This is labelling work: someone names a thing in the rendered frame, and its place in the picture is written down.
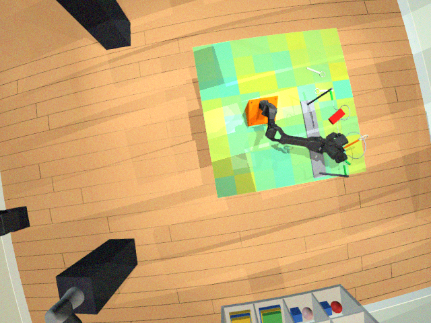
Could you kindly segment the red rectangular block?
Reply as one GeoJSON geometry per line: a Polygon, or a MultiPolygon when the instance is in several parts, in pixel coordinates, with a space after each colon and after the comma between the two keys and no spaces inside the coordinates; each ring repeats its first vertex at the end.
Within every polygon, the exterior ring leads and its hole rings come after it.
{"type": "Polygon", "coordinates": [[[335,124],[344,115],[344,111],[339,109],[334,115],[331,116],[331,118],[328,118],[328,120],[331,122],[331,124],[335,124]]]}

